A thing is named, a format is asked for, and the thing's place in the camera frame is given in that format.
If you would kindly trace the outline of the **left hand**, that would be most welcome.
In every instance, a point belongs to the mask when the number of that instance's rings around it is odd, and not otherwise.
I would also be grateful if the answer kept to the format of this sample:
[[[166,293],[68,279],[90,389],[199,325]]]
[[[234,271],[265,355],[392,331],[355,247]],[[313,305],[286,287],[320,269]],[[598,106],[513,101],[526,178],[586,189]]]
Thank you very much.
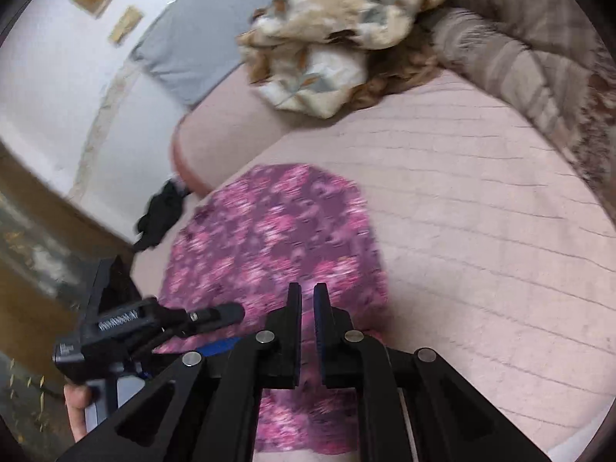
[[[70,429],[74,441],[78,442],[88,434],[87,425],[85,424],[85,409],[92,402],[91,390],[87,386],[67,383],[64,386],[64,399]]]

